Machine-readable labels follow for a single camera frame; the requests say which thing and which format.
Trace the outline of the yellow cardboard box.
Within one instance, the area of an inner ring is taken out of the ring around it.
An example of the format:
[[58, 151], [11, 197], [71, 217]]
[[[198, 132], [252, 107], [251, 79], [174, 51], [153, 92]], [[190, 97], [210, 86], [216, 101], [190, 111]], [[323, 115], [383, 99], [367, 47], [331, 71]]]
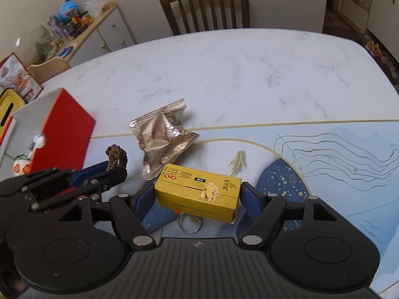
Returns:
[[161, 206], [232, 224], [239, 202], [241, 179], [168, 164], [160, 174], [155, 193]]

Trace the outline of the white orange mask toy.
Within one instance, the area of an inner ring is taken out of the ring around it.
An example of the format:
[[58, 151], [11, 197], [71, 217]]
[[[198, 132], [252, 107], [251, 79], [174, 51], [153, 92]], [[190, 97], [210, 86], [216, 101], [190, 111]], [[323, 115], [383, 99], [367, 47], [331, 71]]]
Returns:
[[28, 145], [28, 154], [20, 154], [14, 158], [13, 174], [15, 176], [26, 175], [30, 173], [32, 166], [32, 158], [36, 149], [41, 149], [46, 143], [46, 138], [43, 133], [37, 134]]

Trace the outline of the red white cardboard box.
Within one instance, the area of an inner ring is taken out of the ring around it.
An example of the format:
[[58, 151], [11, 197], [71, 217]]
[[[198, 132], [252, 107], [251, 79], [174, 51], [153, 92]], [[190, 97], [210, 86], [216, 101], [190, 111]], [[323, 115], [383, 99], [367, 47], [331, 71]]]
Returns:
[[81, 169], [94, 127], [94, 118], [63, 88], [30, 102], [11, 114], [1, 138], [1, 179], [15, 176], [20, 155], [28, 157], [21, 173]]

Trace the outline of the crumpled gold foil bag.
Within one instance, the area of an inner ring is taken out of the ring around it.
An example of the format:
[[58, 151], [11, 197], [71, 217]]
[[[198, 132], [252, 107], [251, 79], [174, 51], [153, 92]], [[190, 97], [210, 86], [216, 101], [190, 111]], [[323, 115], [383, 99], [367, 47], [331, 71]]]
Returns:
[[179, 99], [129, 122], [140, 149], [144, 152], [141, 177], [152, 180], [169, 163], [186, 151], [200, 136], [182, 127], [187, 107]]

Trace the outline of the yellow lid tissue box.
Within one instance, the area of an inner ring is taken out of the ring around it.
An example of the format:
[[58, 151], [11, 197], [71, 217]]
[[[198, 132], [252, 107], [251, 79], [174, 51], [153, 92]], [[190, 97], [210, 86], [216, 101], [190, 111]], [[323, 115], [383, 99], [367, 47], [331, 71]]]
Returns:
[[5, 131], [9, 119], [13, 112], [25, 106], [22, 97], [12, 88], [7, 88], [1, 93], [0, 99], [0, 120], [1, 120], [1, 135]]

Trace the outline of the red white snack bag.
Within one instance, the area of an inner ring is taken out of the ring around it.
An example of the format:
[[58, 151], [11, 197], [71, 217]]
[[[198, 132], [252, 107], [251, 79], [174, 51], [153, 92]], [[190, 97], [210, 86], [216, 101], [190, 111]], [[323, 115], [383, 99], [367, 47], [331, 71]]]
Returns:
[[1, 62], [0, 77], [1, 88], [14, 90], [25, 103], [34, 101], [43, 89], [14, 53]]

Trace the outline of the white sideboard cabinet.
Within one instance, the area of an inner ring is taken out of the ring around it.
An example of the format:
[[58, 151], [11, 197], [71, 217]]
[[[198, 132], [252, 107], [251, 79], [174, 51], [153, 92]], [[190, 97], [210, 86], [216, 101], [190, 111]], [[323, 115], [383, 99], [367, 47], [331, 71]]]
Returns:
[[64, 58], [69, 66], [74, 67], [135, 44], [120, 8], [109, 2], [103, 6], [103, 13], [76, 39], [68, 41], [54, 57]]

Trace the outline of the brown wooden chair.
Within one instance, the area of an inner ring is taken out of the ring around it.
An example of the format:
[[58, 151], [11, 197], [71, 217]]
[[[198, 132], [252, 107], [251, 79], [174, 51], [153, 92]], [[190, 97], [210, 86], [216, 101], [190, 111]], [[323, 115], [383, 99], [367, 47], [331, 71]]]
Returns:
[[250, 27], [249, 0], [160, 0], [160, 4], [175, 36]]

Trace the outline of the white tall storage cabinet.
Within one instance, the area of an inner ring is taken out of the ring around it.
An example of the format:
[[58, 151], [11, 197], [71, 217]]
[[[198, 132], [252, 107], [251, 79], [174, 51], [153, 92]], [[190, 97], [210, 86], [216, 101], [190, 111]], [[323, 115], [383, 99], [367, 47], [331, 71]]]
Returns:
[[341, 13], [357, 28], [370, 31], [386, 45], [396, 40], [398, 0], [342, 0]]

